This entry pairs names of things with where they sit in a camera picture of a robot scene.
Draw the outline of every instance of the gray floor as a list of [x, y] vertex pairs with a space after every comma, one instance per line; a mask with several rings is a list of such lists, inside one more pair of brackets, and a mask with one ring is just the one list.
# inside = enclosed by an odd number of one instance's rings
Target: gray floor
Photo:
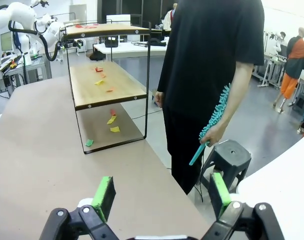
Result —
[[[69, 56], [71, 65], [90, 62], [84, 54], [80, 54], [80, 56], [70, 54]], [[151, 58], [150, 90], [156, 89], [158, 86], [163, 59], [163, 57]], [[138, 79], [143, 85], [146, 84], [146, 57], [115, 59], [115, 62]], [[52, 62], [51, 68], [54, 78], [68, 74], [66, 59], [63, 63]], [[285, 108], [285, 112], [282, 114], [277, 113], [272, 109], [272, 102], [277, 96], [278, 90], [272, 87], [258, 88], [257, 85], [258, 81], [252, 79], [244, 101], [235, 113], [223, 136], [223, 140], [236, 140], [251, 152], [252, 161], [247, 176], [273, 161], [301, 138], [301, 136], [297, 134], [300, 116], [293, 112], [291, 108]], [[6, 102], [1, 102], [0, 110], [4, 108], [5, 104]], [[126, 103], [124, 106], [133, 118], [143, 115], [144, 104], [140, 102], [140, 100], [136, 101], [136, 103]], [[159, 108], [153, 104], [149, 106], [150, 113], [158, 110]], [[134, 122], [139, 129], [143, 130], [144, 118], [138, 118], [134, 120]], [[163, 164], [167, 168], [170, 168], [171, 157], [167, 152], [163, 114], [161, 111], [150, 114], [148, 117], [147, 141]], [[210, 151], [211, 149], [208, 148], [205, 155], [208, 155]], [[204, 198], [203, 203], [195, 190], [189, 194], [189, 198], [205, 218], [214, 221], [215, 216], [211, 202], [204, 187], [202, 188], [202, 192]], [[236, 233], [233, 239], [242, 240], [246, 238], [243, 234]]]

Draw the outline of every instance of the black t-shirt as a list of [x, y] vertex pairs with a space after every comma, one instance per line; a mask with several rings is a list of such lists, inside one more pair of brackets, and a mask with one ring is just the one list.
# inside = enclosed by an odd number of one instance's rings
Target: black t-shirt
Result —
[[264, 64], [261, 0], [180, 0], [158, 91], [172, 111], [206, 124], [236, 61]]

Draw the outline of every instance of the wall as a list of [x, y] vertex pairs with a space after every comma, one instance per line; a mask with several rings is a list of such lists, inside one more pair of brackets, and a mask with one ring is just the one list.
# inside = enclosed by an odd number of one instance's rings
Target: wall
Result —
[[[14, 0], [0, 0], [0, 5], [9, 5], [10, 3], [15, 2]], [[17, 2], [24, 3], [26, 5], [30, 5], [31, 0], [19, 0]], [[48, 0], [49, 6], [42, 7], [38, 5], [34, 8], [37, 17], [42, 17], [44, 14], [56, 15], [56, 14], [64, 14], [69, 12], [70, 5], [77, 4], [86, 4], [86, 19], [96, 20], [97, 19], [97, 0]], [[59, 21], [68, 21], [69, 15], [63, 15], [58, 17]], [[4, 27], [0, 29], [0, 34], [8, 32], [8, 27]], [[88, 49], [92, 49], [91, 40], [87, 44]]]
[[285, 32], [285, 41], [298, 35], [304, 27], [304, 0], [262, 0], [267, 32]]

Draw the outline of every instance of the computer monitor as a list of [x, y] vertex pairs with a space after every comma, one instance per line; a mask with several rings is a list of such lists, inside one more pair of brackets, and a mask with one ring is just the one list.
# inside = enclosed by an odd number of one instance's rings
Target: computer monitor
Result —
[[12, 32], [8, 31], [0, 35], [2, 52], [13, 51]]

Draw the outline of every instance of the gray stool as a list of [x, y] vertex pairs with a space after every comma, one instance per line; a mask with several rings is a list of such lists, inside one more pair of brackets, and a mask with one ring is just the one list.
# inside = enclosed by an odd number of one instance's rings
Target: gray stool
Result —
[[293, 110], [296, 111], [297, 113], [299, 113], [300, 115], [304, 114], [304, 93], [303, 92], [301, 92], [298, 95], [298, 97], [294, 103]]
[[223, 171], [223, 180], [230, 189], [235, 178], [237, 185], [244, 179], [251, 161], [251, 154], [239, 143], [226, 140], [213, 147], [201, 172], [201, 183], [209, 189], [209, 181], [204, 177], [205, 171], [214, 166]]

